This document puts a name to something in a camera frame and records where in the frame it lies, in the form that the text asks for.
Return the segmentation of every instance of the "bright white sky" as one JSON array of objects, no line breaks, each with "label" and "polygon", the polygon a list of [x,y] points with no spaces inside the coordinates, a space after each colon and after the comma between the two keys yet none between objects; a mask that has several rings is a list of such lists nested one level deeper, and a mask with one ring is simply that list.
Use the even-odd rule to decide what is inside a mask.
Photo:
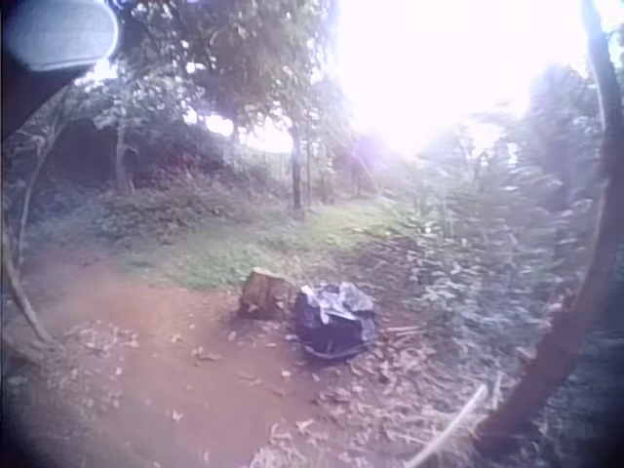
[{"label": "bright white sky", "polygon": [[[412,152],[445,124],[510,100],[551,61],[584,67],[580,0],[342,0],[338,67],[360,130]],[[604,27],[624,20],[598,0]]]}]

